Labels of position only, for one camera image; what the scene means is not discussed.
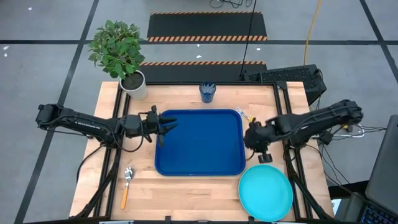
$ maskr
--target yellow cable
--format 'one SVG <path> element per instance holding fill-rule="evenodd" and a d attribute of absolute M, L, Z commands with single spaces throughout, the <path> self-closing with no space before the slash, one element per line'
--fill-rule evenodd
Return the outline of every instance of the yellow cable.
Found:
<path fill-rule="evenodd" d="M 308 48 L 308 41 L 310 41 L 310 39 L 311 39 L 312 28 L 313 28 L 313 25 L 314 25 L 314 23 L 315 23 L 315 21 L 316 21 L 316 19 L 317 19 L 318 11 L 319 11 L 320 6 L 321 6 L 321 0 L 318 0 L 317 9 L 315 10 L 315 13 L 314 13 L 314 15 L 313 15 L 312 22 L 311 22 L 311 27 L 310 27 L 310 31 L 308 32 L 307 41 L 305 42 L 304 65 L 307 64 L 307 48 Z"/>

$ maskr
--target green plant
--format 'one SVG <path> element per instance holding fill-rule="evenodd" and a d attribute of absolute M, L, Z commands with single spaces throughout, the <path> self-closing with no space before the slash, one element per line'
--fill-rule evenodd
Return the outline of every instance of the green plant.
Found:
<path fill-rule="evenodd" d="M 124 22 L 106 21 L 105 28 L 99 30 L 94 40 L 89 44 L 89 51 L 93 51 L 88 60 L 94 61 L 94 66 L 104 67 L 103 71 L 112 78 L 125 79 L 133 74 L 144 61 L 145 57 L 139 53 L 139 28 L 134 24 L 128 26 Z"/>

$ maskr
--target white pot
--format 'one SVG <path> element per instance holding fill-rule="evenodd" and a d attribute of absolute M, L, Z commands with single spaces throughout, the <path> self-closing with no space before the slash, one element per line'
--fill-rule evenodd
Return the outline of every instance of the white pot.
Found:
<path fill-rule="evenodd" d="M 127 90 L 122 86 L 121 79 L 119 80 L 119 85 L 124 91 L 126 91 L 126 93 L 128 95 L 131 96 L 131 98 L 133 100 L 143 100 L 147 96 L 147 85 L 145 84 L 145 75 L 139 70 L 136 70 L 136 72 L 140 73 L 142 75 L 142 77 L 144 78 L 140 87 L 136 88 L 135 90 Z"/>

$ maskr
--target potted plant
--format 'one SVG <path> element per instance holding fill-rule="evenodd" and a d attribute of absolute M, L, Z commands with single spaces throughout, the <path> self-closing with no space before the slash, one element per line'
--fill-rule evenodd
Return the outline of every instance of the potted plant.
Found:
<path fill-rule="evenodd" d="M 104 67 L 103 71 L 112 78 L 119 77 L 121 88 L 133 99 L 143 100 L 147 94 L 144 74 L 138 70 L 145 57 L 139 53 L 139 28 L 134 24 L 106 21 L 89 44 L 93 53 L 88 60 L 94 66 Z"/>

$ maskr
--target white cable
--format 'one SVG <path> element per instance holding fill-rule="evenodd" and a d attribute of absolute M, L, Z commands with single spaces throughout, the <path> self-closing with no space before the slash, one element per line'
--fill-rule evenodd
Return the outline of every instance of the white cable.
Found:
<path fill-rule="evenodd" d="M 352 135 L 349 135 L 349 134 L 334 134 L 333 136 L 349 137 L 349 138 L 361 138 L 361 137 L 365 136 L 365 130 L 362 128 L 361 124 L 358 124 L 358 126 L 361 128 L 361 131 L 362 131 L 362 135 L 360 135 L 360 136 L 352 136 Z"/>

